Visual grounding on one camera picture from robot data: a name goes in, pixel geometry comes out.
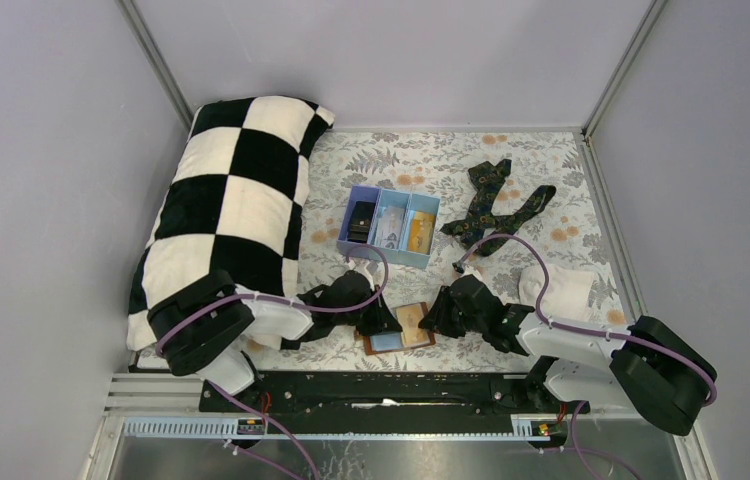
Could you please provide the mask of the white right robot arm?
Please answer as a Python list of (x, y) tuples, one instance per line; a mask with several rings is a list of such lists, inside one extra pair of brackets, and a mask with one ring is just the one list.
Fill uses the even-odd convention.
[(685, 436), (715, 399), (714, 367), (654, 317), (597, 329), (504, 303), (476, 277), (463, 276), (440, 289), (420, 325), (450, 338), (478, 333), (499, 352), (533, 358), (524, 396), (540, 412), (585, 401), (633, 410)]

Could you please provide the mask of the pale grey credit card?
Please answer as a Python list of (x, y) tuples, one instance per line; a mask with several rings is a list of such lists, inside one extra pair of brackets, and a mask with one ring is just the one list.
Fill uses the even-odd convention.
[(398, 206), (379, 209), (374, 244), (380, 248), (397, 249), (400, 246), (406, 210)]

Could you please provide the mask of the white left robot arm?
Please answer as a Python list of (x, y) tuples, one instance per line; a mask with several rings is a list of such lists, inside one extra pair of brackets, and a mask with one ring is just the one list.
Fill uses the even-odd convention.
[(294, 349), (340, 325), (362, 336), (402, 329), (370, 275), (356, 270), (292, 298), (254, 291), (225, 271), (213, 272), (154, 307), (149, 325), (173, 375), (196, 375), (220, 387), (239, 411), (255, 407), (262, 388), (253, 363), (234, 346), (239, 337)]

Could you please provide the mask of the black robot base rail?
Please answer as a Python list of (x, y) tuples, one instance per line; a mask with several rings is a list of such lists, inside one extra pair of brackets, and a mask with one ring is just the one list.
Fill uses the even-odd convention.
[(202, 413), (252, 408), (293, 434), (513, 434), (514, 420), (530, 419), (543, 436), (576, 406), (530, 376), (435, 372), (268, 371), (238, 394), (204, 384), (199, 400)]

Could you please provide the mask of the light blue card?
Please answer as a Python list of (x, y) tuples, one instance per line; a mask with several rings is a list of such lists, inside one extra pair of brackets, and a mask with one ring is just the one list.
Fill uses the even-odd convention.
[(382, 333), (368, 337), (373, 352), (390, 352), (404, 348), (402, 334), (399, 332)]

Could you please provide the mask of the brown leather card holder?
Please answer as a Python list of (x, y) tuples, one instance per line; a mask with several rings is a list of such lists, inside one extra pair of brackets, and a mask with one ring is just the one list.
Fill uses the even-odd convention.
[(426, 302), (400, 306), (395, 310), (395, 317), (402, 327), (400, 332), (382, 333), (371, 337), (356, 335), (356, 338), (363, 341), (363, 350), (368, 356), (434, 346), (434, 333), (419, 326), (428, 312)]

